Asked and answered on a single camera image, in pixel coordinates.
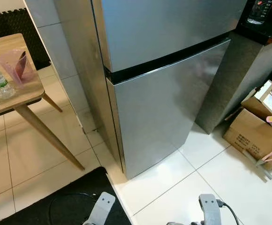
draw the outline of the pink cup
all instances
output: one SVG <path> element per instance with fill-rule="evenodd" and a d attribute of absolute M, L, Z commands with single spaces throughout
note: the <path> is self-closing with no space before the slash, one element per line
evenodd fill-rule
<path fill-rule="evenodd" d="M 0 55 L 0 64 L 18 86 L 29 82 L 36 74 L 23 50 L 13 49 Z"/>

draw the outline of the black foam mat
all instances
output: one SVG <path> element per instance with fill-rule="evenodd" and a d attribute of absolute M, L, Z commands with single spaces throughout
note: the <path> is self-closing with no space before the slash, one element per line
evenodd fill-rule
<path fill-rule="evenodd" d="M 50 65 L 49 57 L 26 8 L 0 13 L 0 37 L 22 33 L 36 69 Z"/>
<path fill-rule="evenodd" d="M 3 219 L 0 225 L 49 225 L 49 207 L 52 201 L 50 210 L 52 225 L 80 225 L 90 215 L 95 201 L 78 193 L 99 196 L 104 191 L 116 197 L 105 225 L 131 225 L 106 173 L 105 168 L 99 167 L 44 199 Z"/>

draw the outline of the refrigerator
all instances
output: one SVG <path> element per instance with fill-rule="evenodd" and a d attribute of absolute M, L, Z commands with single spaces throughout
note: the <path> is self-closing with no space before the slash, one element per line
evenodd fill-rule
<path fill-rule="evenodd" d="M 54 0 L 92 115 L 128 179 L 179 149 L 246 0 Z"/>

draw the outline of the black cable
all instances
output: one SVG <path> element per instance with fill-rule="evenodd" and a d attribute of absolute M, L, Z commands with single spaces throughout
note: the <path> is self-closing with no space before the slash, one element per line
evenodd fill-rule
<path fill-rule="evenodd" d="M 236 224 L 239 225 L 239 221 L 238 221 L 238 218 L 236 216 L 236 214 L 234 213 L 233 209 L 226 203 L 224 203 L 224 206 L 227 206 L 227 208 L 231 211 L 231 213 L 233 214 L 235 220 L 236 220 Z"/>
<path fill-rule="evenodd" d="M 96 202 L 96 201 L 97 201 L 96 194 L 89 195 L 89 194 L 87 194 L 87 193 L 79 193 L 79 192 L 77 192 L 77 193 L 67 193 L 67 194 L 59 195 L 58 197 L 54 198 L 54 199 L 51 201 L 51 203 L 50 203 L 50 205 L 49 205 L 49 207 L 48 207 L 48 224 L 49 224 L 49 225 L 53 225 L 53 223 L 52 223 L 52 215 L 51 215 L 51 208 L 52 208 L 53 203 L 54 203 L 59 197 L 67 196 L 67 195 L 84 195 L 84 196 L 87 196 L 87 197 L 91 198 L 93 202 Z"/>

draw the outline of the refrigerator door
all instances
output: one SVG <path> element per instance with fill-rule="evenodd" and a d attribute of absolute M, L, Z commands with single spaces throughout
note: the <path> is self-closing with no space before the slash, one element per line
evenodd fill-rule
<path fill-rule="evenodd" d="M 116 72 L 235 29 L 247 0 L 92 0 L 104 65 Z"/>
<path fill-rule="evenodd" d="M 130 179 L 185 143 L 229 44 L 112 85 L 115 129 Z"/>

